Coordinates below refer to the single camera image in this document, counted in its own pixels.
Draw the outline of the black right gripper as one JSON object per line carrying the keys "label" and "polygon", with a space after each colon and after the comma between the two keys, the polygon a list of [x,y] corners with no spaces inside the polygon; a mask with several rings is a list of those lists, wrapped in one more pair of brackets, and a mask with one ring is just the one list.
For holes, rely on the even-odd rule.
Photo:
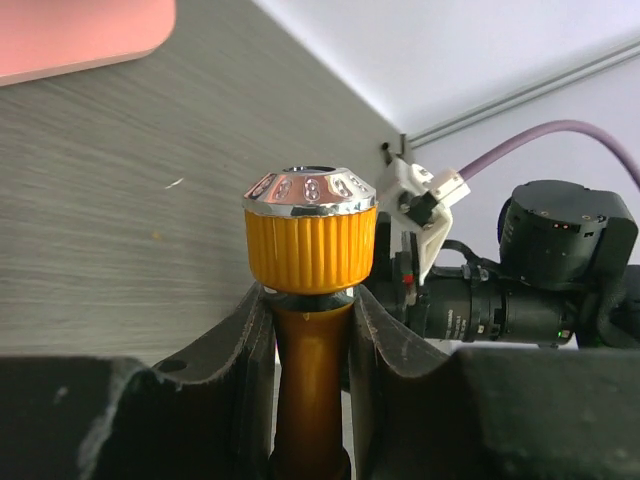
{"label": "black right gripper", "polygon": [[384,309],[418,336],[430,340],[496,341],[505,333],[505,299],[499,265],[476,255],[457,240],[446,250],[461,254],[459,267],[433,266],[419,276],[417,235],[401,234],[401,249],[391,252],[392,225],[378,215],[374,264],[366,287]]}

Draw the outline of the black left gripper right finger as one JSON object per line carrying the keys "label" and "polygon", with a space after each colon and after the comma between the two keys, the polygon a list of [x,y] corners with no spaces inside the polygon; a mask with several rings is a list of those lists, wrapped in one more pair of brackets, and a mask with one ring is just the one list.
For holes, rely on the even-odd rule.
{"label": "black left gripper right finger", "polygon": [[639,355],[444,355],[359,288],[349,352],[360,479],[635,479]]}

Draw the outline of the orange faucet with chrome knob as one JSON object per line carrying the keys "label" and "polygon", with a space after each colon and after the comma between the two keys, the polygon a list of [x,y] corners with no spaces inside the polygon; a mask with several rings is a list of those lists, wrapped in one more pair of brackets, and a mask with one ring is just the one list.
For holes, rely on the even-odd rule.
{"label": "orange faucet with chrome knob", "polygon": [[345,167],[268,173],[243,196],[248,261],[281,362],[276,479],[347,479],[341,375],[356,287],[374,256],[376,191]]}

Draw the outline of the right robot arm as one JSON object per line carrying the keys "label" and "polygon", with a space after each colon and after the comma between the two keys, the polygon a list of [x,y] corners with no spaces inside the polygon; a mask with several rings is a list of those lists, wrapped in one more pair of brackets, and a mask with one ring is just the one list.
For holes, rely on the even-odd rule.
{"label": "right robot arm", "polygon": [[635,349],[639,269],[629,258],[638,226],[621,197],[559,180],[516,187],[497,223],[499,257],[464,243],[459,267],[419,273],[418,240],[390,249],[391,218],[376,224],[366,285],[385,310],[432,340]]}

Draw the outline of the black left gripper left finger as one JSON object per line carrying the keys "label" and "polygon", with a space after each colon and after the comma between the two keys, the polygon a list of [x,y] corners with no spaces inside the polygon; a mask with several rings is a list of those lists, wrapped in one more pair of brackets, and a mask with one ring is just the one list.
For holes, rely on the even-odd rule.
{"label": "black left gripper left finger", "polygon": [[129,357],[5,356],[5,479],[263,479],[274,337],[264,291],[154,366]]}

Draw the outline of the dark faucet with white elbow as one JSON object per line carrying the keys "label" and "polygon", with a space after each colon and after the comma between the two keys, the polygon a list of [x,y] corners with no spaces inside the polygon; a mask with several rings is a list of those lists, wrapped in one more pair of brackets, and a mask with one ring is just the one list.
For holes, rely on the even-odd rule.
{"label": "dark faucet with white elbow", "polygon": [[389,148],[390,146],[388,142],[383,142],[380,146],[381,154],[386,166],[388,166],[392,162],[392,156]]}

